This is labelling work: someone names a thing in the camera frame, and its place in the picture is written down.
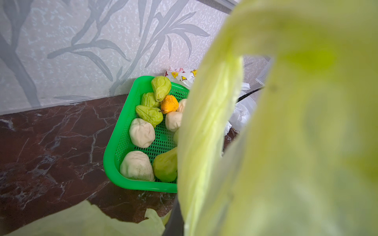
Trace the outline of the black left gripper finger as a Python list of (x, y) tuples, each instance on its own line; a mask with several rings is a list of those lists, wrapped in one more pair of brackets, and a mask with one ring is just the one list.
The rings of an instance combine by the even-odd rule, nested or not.
[(175, 198), (171, 215), (162, 236), (183, 236), (184, 235), (184, 220), (181, 213), (180, 203), (178, 197)]

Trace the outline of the green avocado print plastic bag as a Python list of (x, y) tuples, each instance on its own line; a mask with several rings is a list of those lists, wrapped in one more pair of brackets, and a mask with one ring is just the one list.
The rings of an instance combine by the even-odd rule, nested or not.
[[(222, 151), (246, 54), (274, 64)], [(186, 236), (377, 235), (377, 1), (236, 6), (189, 94), (178, 201)]]

